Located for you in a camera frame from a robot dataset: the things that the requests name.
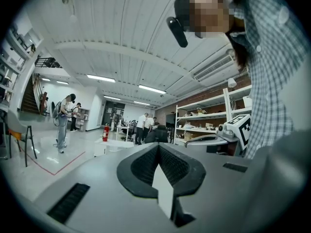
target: black cap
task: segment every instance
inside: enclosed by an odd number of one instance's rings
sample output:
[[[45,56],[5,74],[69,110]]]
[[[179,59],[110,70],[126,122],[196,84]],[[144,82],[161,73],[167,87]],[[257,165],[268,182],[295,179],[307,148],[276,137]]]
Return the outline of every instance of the black cap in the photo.
[[[76,99],[76,95],[73,93],[70,94],[70,97],[71,97],[71,101],[74,101]]]
[[[176,19],[183,30],[190,31],[190,0],[175,0]]]

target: red fire extinguisher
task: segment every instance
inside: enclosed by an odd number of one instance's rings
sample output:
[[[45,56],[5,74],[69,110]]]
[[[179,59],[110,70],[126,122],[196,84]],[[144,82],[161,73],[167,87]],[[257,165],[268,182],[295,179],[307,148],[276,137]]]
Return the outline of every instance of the red fire extinguisher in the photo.
[[[103,142],[108,141],[108,134],[109,134],[109,126],[104,127],[104,133],[103,133]]]

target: staircase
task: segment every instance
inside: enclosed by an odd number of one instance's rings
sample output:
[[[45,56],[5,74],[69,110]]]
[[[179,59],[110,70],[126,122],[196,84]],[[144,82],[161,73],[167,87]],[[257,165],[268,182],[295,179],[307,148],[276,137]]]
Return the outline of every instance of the staircase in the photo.
[[[40,114],[37,103],[35,102],[34,88],[31,77],[28,80],[28,84],[26,86],[24,97],[21,103],[21,110],[34,114]]]

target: orange chair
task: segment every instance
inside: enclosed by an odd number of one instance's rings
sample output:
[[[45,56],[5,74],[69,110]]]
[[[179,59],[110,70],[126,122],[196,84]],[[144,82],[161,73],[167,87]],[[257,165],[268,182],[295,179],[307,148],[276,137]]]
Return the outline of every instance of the orange chair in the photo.
[[[25,126],[20,123],[17,115],[9,110],[7,116],[8,128],[9,128],[9,149],[10,149],[10,158],[12,158],[11,153],[11,136],[13,136],[17,140],[18,149],[20,151],[19,141],[25,143],[25,165],[27,167],[27,140],[30,139],[33,145],[33,150],[35,154],[35,158],[37,159],[37,155],[35,153],[35,146],[33,141],[33,132],[31,126]]]

